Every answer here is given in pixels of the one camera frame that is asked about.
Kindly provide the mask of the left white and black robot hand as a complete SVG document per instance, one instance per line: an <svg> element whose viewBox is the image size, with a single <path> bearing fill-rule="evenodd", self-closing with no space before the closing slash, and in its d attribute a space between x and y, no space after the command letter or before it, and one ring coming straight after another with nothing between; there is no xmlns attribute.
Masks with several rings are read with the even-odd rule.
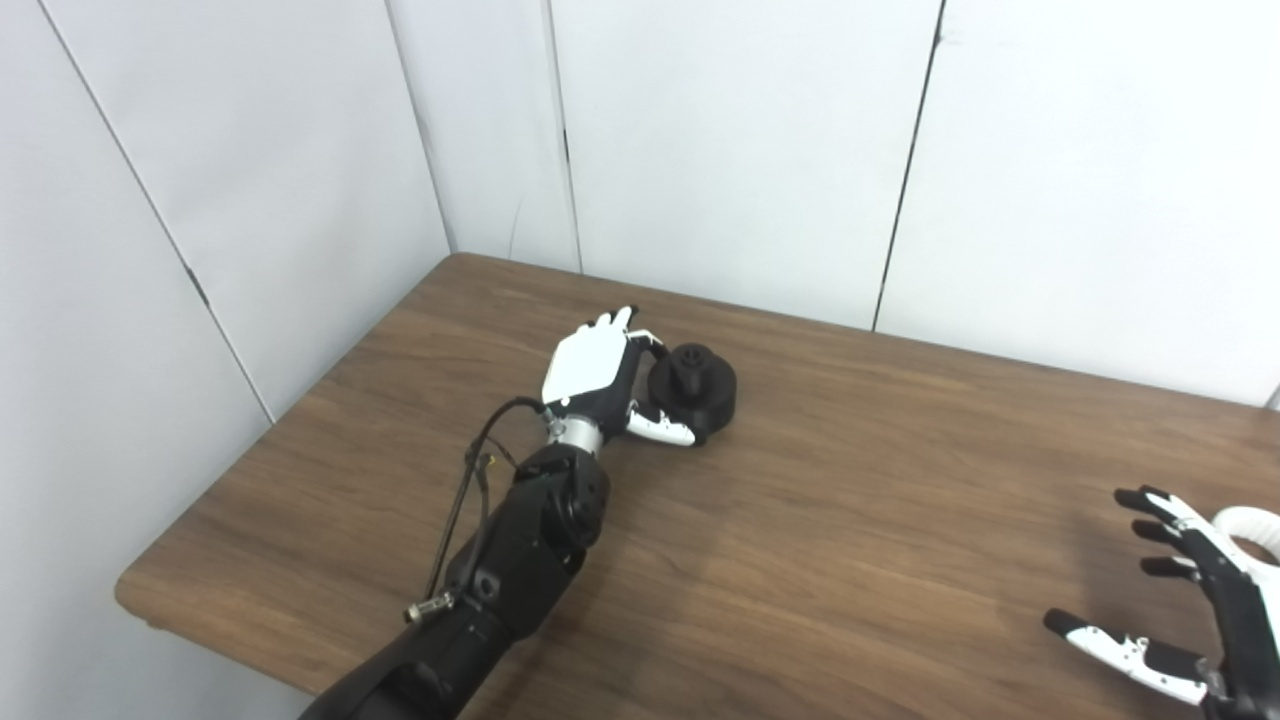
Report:
<svg viewBox="0 0 1280 720"><path fill-rule="evenodd" d="M705 434L634 397L643 355L668 355L666 343L650 331L631 328L636 314L634 305L603 313L556 347L541 387L541 402L553 416L553 445L596 456L625 433L680 447L707 442Z"/></svg>

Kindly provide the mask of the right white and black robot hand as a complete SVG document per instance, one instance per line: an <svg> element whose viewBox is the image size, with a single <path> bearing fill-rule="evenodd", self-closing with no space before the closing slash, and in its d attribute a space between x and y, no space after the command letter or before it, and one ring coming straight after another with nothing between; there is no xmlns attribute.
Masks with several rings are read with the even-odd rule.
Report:
<svg viewBox="0 0 1280 720"><path fill-rule="evenodd" d="M1149 577L1198 585L1213 612L1222 660L1087 621L1062 609L1043 624L1130 682L1201 710L1207 719L1275 719L1279 715L1277 582L1251 568L1230 536L1180 497L1153 486L1114 491L1115 502L1142 512L1135 536L1167 544L1175 556L1147 557Z"/></svg>

